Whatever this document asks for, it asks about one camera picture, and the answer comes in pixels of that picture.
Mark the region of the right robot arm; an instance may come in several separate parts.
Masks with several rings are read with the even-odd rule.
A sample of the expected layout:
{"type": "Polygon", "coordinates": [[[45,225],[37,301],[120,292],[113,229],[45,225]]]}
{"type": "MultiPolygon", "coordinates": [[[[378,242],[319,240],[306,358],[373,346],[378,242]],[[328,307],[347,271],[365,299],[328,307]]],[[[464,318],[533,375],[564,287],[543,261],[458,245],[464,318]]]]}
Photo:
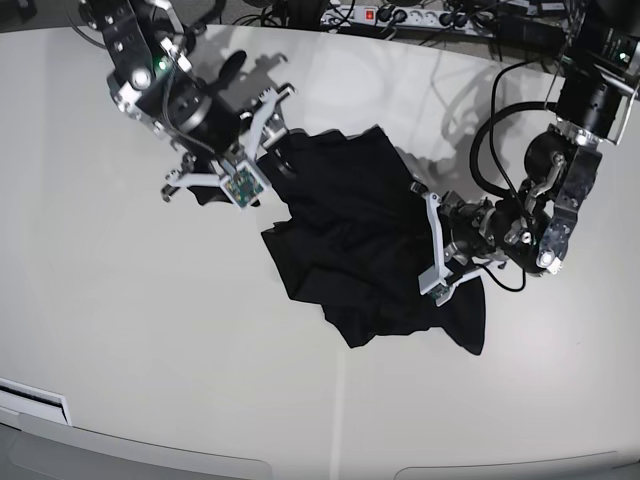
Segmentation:
{"type": "Polygon", "coordinates": [[[246,62],[245,51],[233,52],[210,81],[195,73],[190,55],[225,6],[216,1],[185,24],[170,1],[78,4],[113,63],[107,84],[118,110],[184,151],[179,167],[165,177],[160,191],[165,202],[188,190],[201,205],[258,206],[271,186],[258,154],[276,150],[289,133],[278,108],[295,93],[291,84],[266,88],[240,109],[222,97],[246,62]]]}

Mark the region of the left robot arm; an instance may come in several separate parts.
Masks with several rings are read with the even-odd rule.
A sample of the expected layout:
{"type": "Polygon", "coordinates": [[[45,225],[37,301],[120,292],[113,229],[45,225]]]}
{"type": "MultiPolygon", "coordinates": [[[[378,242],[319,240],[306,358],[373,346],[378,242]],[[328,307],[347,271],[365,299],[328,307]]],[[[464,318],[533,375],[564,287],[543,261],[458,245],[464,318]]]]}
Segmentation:
{"type": "Polygon", "coordinates": [[[493,109],[476,133],[469,170],[488,198],[471,203],[449,192],[430,200],[435,278],[421,279],[423,292],[449,293],[492,263],[512,261],[523,276],[559,272],[579,209],[595,184],[602,160],[599,146],[620,142],[639,100],[638,2],[576,5],[558,72],[564,82],[556,100],[493,109]],[[495,142],[499,121],[527,111],[549,111],[555,120],[529,144],[521,185],[499,187],[480,172],[480,147],[495,142]]]}

